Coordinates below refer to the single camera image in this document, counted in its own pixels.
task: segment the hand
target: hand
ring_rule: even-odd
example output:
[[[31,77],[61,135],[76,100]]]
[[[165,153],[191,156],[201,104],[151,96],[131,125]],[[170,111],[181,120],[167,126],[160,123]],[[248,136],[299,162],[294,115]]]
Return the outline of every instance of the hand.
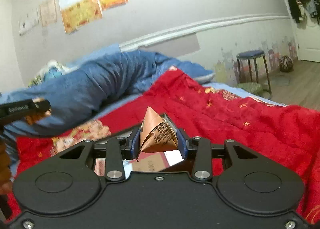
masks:
[[[11,171],[9,169],[11,160],[5,148],[5,143],[0,142],[0,195],[12,192]]]

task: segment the circular cover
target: circular cover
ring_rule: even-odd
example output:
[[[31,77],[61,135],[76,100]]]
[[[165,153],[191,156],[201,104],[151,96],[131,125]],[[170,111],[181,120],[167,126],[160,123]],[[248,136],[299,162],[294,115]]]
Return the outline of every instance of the circular cover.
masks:
[[[275,214],[296,207],[303,183],[293,171],[277,163],[245,160],[225,170],[217,181],[224,199],[233,206],[256,214]]]
[[[13,184],[19,204],[36,213],[71,212],[91,202],[100,190],[98,176],[86,166],[46,173],[39,167],[21,173]]]

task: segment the stool leg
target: stool leg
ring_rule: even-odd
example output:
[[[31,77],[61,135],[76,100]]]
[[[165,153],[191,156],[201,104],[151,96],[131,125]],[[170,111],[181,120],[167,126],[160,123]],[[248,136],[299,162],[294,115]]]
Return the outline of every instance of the stool leg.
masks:
[[[241,83],[240,61],[239,59],[237,59],[237,61],[238,61],[239,83]]]
[[[258,76],[257,61],[256,61],[256,59],[255,59],[255,58],[253,59],[253,61],[254,61],[254,69],[256,70],[256,79],[257,79],[257,83],[259,83],[259,76]]]
[[[251,73],[251,65],[250,65],[250,60],[249,59],[248,59],[248,65],[249,65],[249,72],[250,72],[250,80],[251,80],[251,82],[253,82],[252,73]]]
[[[264,61],[264,65],[266,67],[266,73],[267,73],[267,79],[268,79],[268,86],[269,86],[269,92],[271,94],[271,84],[270,84],[270,79],[269,79],[269,73],[268,73],[268,66],[267,66],[267,62],[266,62],[266,57],[263,56],[263,61]]]

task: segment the wall molding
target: wall molding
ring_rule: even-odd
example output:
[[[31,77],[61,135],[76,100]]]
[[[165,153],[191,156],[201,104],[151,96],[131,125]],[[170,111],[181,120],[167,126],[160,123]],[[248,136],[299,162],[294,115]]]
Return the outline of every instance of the wall molding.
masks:
[[[284,14],[251,14],[242,15],[236,17],[225,17],[209,19],[199,22],[194,22],[189,25],[183,25],[179,27],[169,28],[166,30],[158,31],[152,34],[148,34],[128,42],[120,44],[122,52],[136,50],[141,46],[152,46],[164,41],[168,41],[174,38],[183,37],[186,35],[194,34],[197,32],[215,29],[220,27],[227,27],[232,25],[240,25],[249,22],[258,22],[266,20],[277,20],[277,19],[290,19],[289,15]]]

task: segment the brown paper package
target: brown paper package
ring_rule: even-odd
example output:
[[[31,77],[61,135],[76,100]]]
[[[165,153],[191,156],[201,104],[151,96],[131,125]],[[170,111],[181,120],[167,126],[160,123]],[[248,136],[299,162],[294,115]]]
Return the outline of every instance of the brown paper package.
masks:
[[[169,124],[148,107],[141,125],[140,151],[146,153],[174,151],[177,137]]]

